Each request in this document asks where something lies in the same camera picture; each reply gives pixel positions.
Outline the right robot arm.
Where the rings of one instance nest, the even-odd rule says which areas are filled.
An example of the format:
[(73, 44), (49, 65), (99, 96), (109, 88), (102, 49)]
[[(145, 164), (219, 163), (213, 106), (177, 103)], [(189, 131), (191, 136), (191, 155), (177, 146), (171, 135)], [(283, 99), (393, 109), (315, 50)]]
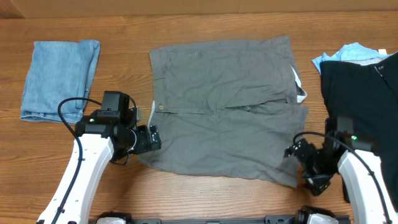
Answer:
[(355, 223), (397, 223), (373, 142), (342, 131), (330, 131), (322, 137), (323, 147), (317, 149), (304, 139), (303, 132), (298, 133), (284, 152), (285, 157), (294, 156), (301, 164), (305, 188), (318, 196), (339, 174)]

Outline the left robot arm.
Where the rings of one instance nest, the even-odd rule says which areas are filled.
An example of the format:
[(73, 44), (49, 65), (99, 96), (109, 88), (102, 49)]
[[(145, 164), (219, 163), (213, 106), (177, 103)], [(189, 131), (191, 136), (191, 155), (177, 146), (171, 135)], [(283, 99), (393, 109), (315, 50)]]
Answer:
[(115, 116), (84, 116), (76, 124), (72, 156), (38, 223), (88, 223), (108, 163), (161, 148), (156, 125), (132, 128), (129, 124)]

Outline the grey shorts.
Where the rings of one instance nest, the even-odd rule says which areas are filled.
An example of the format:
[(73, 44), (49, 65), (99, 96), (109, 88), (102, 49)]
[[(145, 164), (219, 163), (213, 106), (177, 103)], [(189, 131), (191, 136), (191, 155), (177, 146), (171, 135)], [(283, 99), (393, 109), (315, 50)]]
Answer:
[(149, 124), (162, 146), (138, 160), (187, 175), (260, 179), (296, 187), (284, 157), (305, 126), (306, 97), (288, 36), (153, 49)]

